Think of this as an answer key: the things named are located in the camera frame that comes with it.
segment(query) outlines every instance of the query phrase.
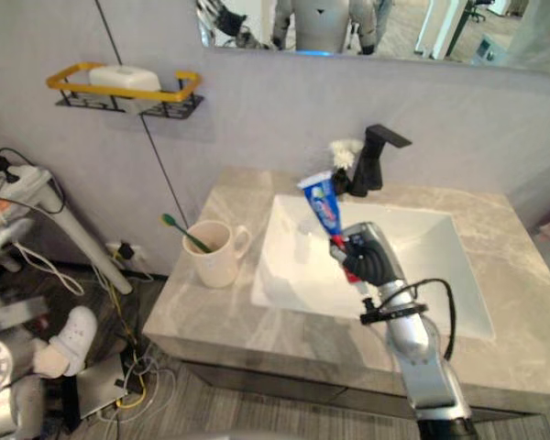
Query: white sink basin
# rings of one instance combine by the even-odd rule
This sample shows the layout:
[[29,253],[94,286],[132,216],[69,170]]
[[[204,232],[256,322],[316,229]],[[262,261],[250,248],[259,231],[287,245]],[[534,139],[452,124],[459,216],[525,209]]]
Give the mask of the white sink basin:
[[[341,203],[340,213],[343,226],[372,221],[381,227],[408,282],[444,278],[450,283],[458,335],[495,336],[450,214],[363,203]],[[422,287],[419,302],[429,306],[426,314],[447,334],[448,302],[443,289],[439,284]],[[356,288],[328,255],[328,237],[303,197],[275,196],[252,302],[356,320],[364,312]]]

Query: floor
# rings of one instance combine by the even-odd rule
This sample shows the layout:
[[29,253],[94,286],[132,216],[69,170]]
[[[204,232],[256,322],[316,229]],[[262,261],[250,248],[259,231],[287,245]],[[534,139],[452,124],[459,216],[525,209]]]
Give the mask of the floor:
[[[84,287],[83,297],[74,297],[66,292],[51,276],[43,276],[34,269],[25,268],[18,274],[6,274],[0,280],[0,290],[6,298],[35,296],[43,294],[49,304],[52,324],[48,333],[58,332],[63,325],[63,314],[75,304],[89,305],[97,312],[100,328],[88,358],[89,363],[97,362],[110,353],[122,348],[121,326],[112,304],[95,281],[94,275],[85,270],[65,270],[73,275]],[[162,281],[143,282],[133,280],[135,292],[122,297],[127,318],[142,328],[152,304],[162,288]],[[218,432],[230,429],[260,430],[280,434],[298,435],[312,439],[416,439],[417,426],[412,421],[393,419],[363,412],[342,410],[303,401],[290,401],[265,395],[221,390],[213,388],[190,373],[179,359],[168,357],[155,346],[150,350],[162,367],[176,373],[175,389],[171,387],[168,375],[160,376],[159,394],[147,411],[134,422],[120,425],[120,435],[116,437],[116,427],[111,426],[109,438],[121,439],[171,439],[177,435],[193,432]],[[154,387],[150,379],[148,384]],[[161,412],[153,413],[170,396],[171,403]],[[129,417],[143,407],[122,412]],[[70,439],[102,440],[107,423],[95,417],[84,421],[71,435],[53,433],[51,440]],[[550,414],[496,423],[481,423],[478,430],[483,439],[550,439]]]
[[[422,29],[425,11],[425,6],[394,5],[377,56],[399,60],[420,60],[421,56],[414,54],[413,49]],[[489,11],[484,11],[482,14],[487,18],[485,21],[481,20],[477,23],[469,20],[465,25],[449,57],[451,61],[470,63],[484,33],[512,36],[520,26],[519,17],[497,16]]]

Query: yellow shelf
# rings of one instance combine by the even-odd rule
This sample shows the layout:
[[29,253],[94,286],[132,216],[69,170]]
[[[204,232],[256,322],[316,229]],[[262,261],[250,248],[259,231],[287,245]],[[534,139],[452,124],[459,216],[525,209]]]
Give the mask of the yellow shelf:
[[[102,67],[101,62],[78,62],[47,78],[47,86],[53,90],[59,90],[62,100],[57,105],[68,107],[92,108],[95,110],[108,110],[126,113],[126,110],[118,105],[119,98],[137,98],[148,101],[157,101],[157,105],[141,112],[141,115],[159,116],[171,119],[187,119],[204,99],[194,93],[202,82],[202,77],[194,71],[176,71],[180,90],[178,92],[148,92],[144,90],[123,89],[120,87],[108,87],[70,82],[69,77],[77,72],[89,71],[96,67]],[[98,96],[106,96],[109,104]]]
[[178,80],[189,80],[189,83],[178,92],[147,92],[144,90],[123,89],[120,87],[107,87],[103,85],[80,84],[75,82],[66,82],[68,76],[80,71],[89,71],[96,67],[102,67],[105,64],[101,62],[78,62],[58,73],[47,78],[47,87],[54,90],[64,90],[68,92],[84,94],[105,94],[113,96],[122,96],[125,98],[150,99],[153,101],[162,101],[165,103],[180,103],[185,101],[198,85],[202,82],[202,77],[194,71],[176,71],[175,78]]

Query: soap bar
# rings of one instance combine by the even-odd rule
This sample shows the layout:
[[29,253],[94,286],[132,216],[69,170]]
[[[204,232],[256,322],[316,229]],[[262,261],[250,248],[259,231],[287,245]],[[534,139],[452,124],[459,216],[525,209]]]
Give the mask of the soap bar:
[[153,71],[130,66],[103,66],[89,72],[91,85],[105,85],[123,89],[157,92],[161,89],[159,77]]

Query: white mug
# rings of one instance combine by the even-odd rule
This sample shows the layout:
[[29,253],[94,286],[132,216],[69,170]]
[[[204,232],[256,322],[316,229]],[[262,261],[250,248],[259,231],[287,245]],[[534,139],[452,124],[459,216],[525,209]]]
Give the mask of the white mug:
[[201,240],[212,253],[206,254],[187,236],[181,240],[183,248],[193,258],[195,270],[202,282],[212,288],[231,284],[238,274],[238,262],[250,246],[250,233],[244,226],[234,231],[230,226],[216,220],[196,223],[187,230]]

